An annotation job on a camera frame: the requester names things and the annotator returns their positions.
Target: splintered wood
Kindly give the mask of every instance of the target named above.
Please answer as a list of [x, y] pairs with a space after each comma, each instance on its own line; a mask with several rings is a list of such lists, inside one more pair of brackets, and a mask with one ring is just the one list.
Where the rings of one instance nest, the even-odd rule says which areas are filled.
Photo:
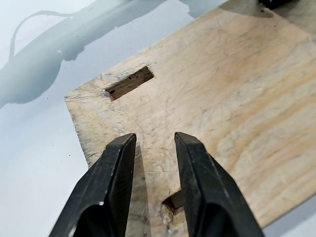
[[137, 133], [127, 236], [187, 235], [164, 202], [180, 190], [175, 131], [204, 143], [262, 227], [315, 194], [316, 2], [255, 2], [228, 2], [66, 96], [89, 165]]

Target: wooden board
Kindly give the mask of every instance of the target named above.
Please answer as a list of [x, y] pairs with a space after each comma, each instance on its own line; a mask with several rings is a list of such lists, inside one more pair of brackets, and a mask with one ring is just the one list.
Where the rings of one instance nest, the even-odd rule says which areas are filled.
[[187, 235], [162, 204], [180, 189], [175, 131], [205, 144], [262, 227], [315, 194], [316, 1], [255, 2], [227, 2], [66, 96], [89, 165], [137, 133], [127, 236]]

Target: mortise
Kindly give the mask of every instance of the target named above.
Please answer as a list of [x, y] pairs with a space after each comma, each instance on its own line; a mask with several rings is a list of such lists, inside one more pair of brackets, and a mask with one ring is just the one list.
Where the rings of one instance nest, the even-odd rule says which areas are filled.
[[115, 83], [114, 85], [105, 89], [112, 98], [112, 100], [119, 99], [121, 96], [127, 94], [128, 92], [136, 89], [141, 84], [152, 79], [154, 75], [149, 70], [147, 66], [127, 76], [125, 79]]
[[168, 197], [165, 201], [162, 202], [162, 205], [168, 207], [168, 209], [172, 211], [173, 215], [181, 212], [184, 209], [181, 190]]

